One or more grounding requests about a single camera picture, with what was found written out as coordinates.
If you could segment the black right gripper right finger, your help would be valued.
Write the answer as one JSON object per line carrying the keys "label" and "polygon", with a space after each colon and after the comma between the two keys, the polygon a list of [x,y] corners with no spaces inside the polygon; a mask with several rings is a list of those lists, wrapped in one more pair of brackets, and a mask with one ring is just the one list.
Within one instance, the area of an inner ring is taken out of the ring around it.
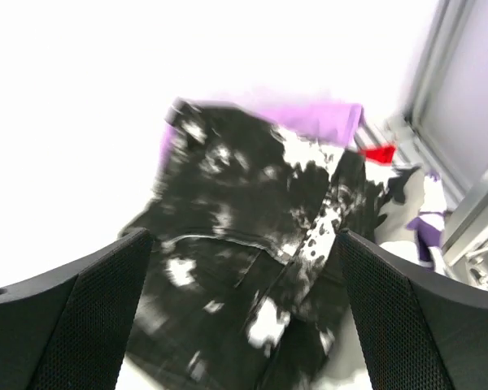
{"label": "black right gripper right finger", "polygon": [[344,230],[338,260],[378,390],[488,390],[488,292]]}

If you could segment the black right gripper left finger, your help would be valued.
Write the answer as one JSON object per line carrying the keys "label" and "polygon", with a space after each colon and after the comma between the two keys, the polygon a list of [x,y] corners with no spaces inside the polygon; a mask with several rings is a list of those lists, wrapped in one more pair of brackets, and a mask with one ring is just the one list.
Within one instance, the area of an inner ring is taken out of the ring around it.
{"label": "black right gripper left finger", "polygon": [[115,388],[152,245],[138,228],[0,288],[0,390]]}

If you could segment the grey purple patterned trousers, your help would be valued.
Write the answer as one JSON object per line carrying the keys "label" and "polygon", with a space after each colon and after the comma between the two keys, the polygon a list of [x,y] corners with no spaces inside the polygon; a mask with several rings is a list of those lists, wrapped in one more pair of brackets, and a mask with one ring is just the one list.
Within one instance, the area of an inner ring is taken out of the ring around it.
{"label": "grey purple patterned trousers", "polygon": [[447,200],[441,176],[423,167],[393,169],[378,215],[375,243],[388,252],[446,274],[442,253]]}

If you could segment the red trousers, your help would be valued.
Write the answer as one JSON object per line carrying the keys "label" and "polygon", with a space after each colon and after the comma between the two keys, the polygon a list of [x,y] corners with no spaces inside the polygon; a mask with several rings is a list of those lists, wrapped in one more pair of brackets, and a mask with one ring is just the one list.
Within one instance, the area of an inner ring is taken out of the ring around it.
{"label": "red trousers", "polygon": [[392,144],[381,145],[358,149],[358,153],[363,155],[369,162],[375,162],[383,166],[390,166],[396,152],[396,147]]}

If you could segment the black white patterned trousers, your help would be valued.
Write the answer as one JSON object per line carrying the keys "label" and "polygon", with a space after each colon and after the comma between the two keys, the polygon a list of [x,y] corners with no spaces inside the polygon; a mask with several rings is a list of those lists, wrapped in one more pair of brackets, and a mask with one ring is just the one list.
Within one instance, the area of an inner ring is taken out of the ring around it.
{"label": "black white patterned trousers", "polygon": [[331,249],[394,171],[231,106],[178,102],[127,354],[168,389],[308,389],[347,307]]}

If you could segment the lilac purple trousers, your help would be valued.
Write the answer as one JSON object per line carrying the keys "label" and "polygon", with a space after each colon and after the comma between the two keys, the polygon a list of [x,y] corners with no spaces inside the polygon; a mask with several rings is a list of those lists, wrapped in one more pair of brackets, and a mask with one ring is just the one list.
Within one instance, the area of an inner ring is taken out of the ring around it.
{"label": "lilac purple trousers", "polygon": [[357,130],[364,125],[364,107],[359,103],[326,100],[266,103],[248,112],[302,137],[340,146],[351,145]]}

